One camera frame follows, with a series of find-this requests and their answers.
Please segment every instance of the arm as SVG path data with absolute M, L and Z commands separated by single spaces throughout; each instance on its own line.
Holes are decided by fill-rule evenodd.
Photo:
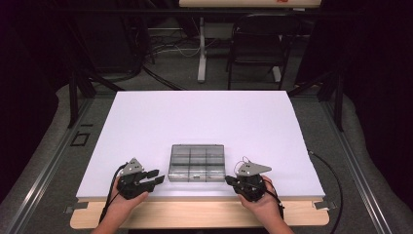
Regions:
M 268 177 L 264 175 L 262 177 L 271 182 Z M 268 191 L 276 194 L 270 183 L 265 182 L 265 184 Z M 248 202 L 243 195 L 238 195 L 238 197 L 240 198 L 243 206 L 255 215 L 255 217 L 263 224 L 265 229 L 267 229 L 270 234 L 293 233 L 282 219 L 276 199 L 269 194 L 265 194 L 264 197 L 254 203 Z
M 128 218 L 133 208 L 135 208 L 148 197 L 149 193 L 144 192 L 133 199 L 126 200 L 121 195 L 118 195 L 118 189 L 116 189 L 118 180 L 119 178 L 117 177 L 113 185 L 111 194 L 111 199 L 115 199 L 110 204 L 103 221 L 97 226 L 95 230 L 92 231 L 93 234 L 116 233 L 118 228 Z

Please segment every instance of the desk leg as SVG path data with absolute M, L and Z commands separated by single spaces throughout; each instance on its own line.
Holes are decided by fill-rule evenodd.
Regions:
M 204 18 L 200 20 L 200 66 L 198 67 L 198 82 L 206 81 L 207 56 L 206 56 L 206 36 L 204 32 Z

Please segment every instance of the clear plastic container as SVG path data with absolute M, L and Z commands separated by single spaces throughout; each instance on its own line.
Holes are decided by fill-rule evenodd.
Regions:
M 173 145 L 168 178 L 171 182 L 225 181 L 224 145 Z

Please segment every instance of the black cable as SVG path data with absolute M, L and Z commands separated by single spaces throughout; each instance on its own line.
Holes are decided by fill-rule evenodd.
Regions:
M 168 81 L 168 80 L 162 78 L 161 76 L 155 74 L 154 72 L 149 70 L 146 66 L 142 66 L 142 68 L 148 75 L 152 76 L 155 80 L 157 80 L 161 84 L 170 87 L 172 90 L 175 90 L 175 91 L 186 90 L 185 88 L 182 88 L 182 87 L 172 83 L 171 81 Z
M 128 163 L 126 163 L 126 164 L 122 165 L 121 167 L 119 167 L 118 170 L 116 170 L 116 173 L 113 175 L 112 182 L 110 183 L 109 194 L 107 195 L 106 203 L 105 203 L 104 208 L 102 210 L 102 214 L 100 215 L 99 223 L 101 223 L 103 221 L 104 217 L 106 216 L 106 212 L 107 212 L 107 209 L 109 208 L 110 204 L 119 195 L 119 192 L 118 192 L 118 194 L 116 194 L 116 196 L 112 200 L 110 199 L 112 197 L 112 189 L 113 189 L 113 185 L 115 184 L 116 176 L 118 175 L 118 172 L 121 169 L 123 169 L 127 164 Z
M 340 208 L 339 208 L 339 211 L 338 211 L 337 219 L 336 219 L 336 221 L 334 223 L 334 226 L 333 226 L 333 228 L 331 229 L 331 232 L 330 232 L 331 234 L 333 234 L 337 229 L 338 223 L 339 223 L 340 218 L 341 218 L 341 214 L 343 212 L 343 206 L 344 206 L 344 204 L 343 204 L 343 188 L 341 186 L 340 179 L 338 178 L 338 175 L 335 173 L 333 168 L 325 160 L 323 160 L 319 155 L 317 155 L 315 152 L 313 152 L 309 149 L 307 149 L 307 151 L 309 152 L 310 155 L 315 156 L 320 161 L 322 161 L 326 165 L 326 167 L 331 170 L 331 172 L 334 174 L 335 179 L 337 180 L 337 185 L 338 185 L 338 189 L 339 189 L 339 192 L 340 192 Z

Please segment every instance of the human hand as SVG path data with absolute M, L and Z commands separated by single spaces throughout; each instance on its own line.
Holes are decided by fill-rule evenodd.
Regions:
M 112 187 L 112 202 L 107 209 L 106 216 L 93 233 L 115 233 L 131 214 L 131 211 L 149 195 L 148 192 L 143 192 L 139 196 L 127 200 L 119 194 L 117 189 L 118 181 L 119 177 L 116 178 Z
M 273 182 L 264 175 L 262 178 L 264 179 L 267 190 L 277 195 L 272 185 Z M 269 233 L 293 233 L 282 219 L 277 200 L 270 194 L 267 194 L 267 192 L 256 202 L 248 202 L 247 199 L 240 194 L 238 197 L 241 200 L 241 204 L 255 215 Z

